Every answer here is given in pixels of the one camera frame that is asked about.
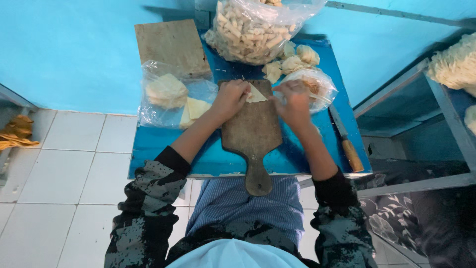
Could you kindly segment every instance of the camouflage shirt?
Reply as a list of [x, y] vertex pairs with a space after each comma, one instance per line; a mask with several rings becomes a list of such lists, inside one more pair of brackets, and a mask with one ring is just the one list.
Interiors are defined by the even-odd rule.
[[296, 256], [308, 267], [374, 267], [371, 236], [364, 213], [349, 181], [339, 171], [314, 182], [319, 209], [311, 226], [320, 232], [315, 251], [320, 264], [302, 258], [296, 245], [273, 226], [259, 221], [215, 223], [203, 226], [174, 245], [166, 259], [172, 226], [179, 220], [172, 203], [185, 185], [190, 165], [171, 147], [135, 172], [125, 187], [127, 200], [113, 219], [111, 243], [104, 267], [165, 267], [184, 254], [218, 239], [240, 239], [271, 245]]

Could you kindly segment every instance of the knife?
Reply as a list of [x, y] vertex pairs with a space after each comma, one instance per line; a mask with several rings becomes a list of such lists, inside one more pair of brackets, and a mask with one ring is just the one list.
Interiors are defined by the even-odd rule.
[[342, 148], [344, 149], [344, 153], [346, 154], [347, 160], [349, 160], [349, 164], [352, 167], [353, 172], [364, 170], [364, 166], [362, 165], [362, 162], [360, 161], [360, 158], [358, 157], [352, 142], [350, 142], [350, 140], [347, 138], [347, 130], [344, 127], [342, 120], [340, 120], [339, 113], [333, 104], [329, 106], [329, 111], [332, 115], [332, 118], [334, 119], [337, 129], [339, 130], [340, 137], [342, 138]]

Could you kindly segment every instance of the hand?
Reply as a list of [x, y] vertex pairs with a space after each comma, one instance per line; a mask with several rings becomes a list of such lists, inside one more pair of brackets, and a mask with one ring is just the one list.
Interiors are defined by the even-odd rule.
[[268, 97], [274, 102], [279, 116], [293, 132], [299, 132], [312, 125], [309, 113], [309, 90], [301, 80], [287, 81], [274, 87], [273, 91], [283, 93], [286, 98], [286, 104], [283, 104], [275, 96]]
[[223, 124], [243, 108], [250, 91], [250, 84], [241, 79], [222, 83], [210, 113], [216, 116], [220, 125]]

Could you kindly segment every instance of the knife handle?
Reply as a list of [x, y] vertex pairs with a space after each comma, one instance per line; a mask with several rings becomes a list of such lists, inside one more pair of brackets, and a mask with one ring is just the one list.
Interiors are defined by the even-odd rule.
[[350, 142], [348, 139], [344, 139], [342, 141], [342, 148], [344, 149], [347, 160], [349, 160], [352, 171], [355, 173], [364, 170], [364, 166], [362, 165], [362, 162], [360, 161], [360, 158], [358, 157], [352, 142]]

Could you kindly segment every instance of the blue striped fabric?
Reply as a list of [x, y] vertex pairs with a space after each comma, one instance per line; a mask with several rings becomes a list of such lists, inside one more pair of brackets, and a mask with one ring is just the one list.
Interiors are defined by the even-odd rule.
[[185, 235], [208, 224], [258, 220], [282, 230], [299, 247], [304, 234], [299, 182], [294, 176], [272, 178], [266, 196], [250, 196], [243, 178], [205, 180]]

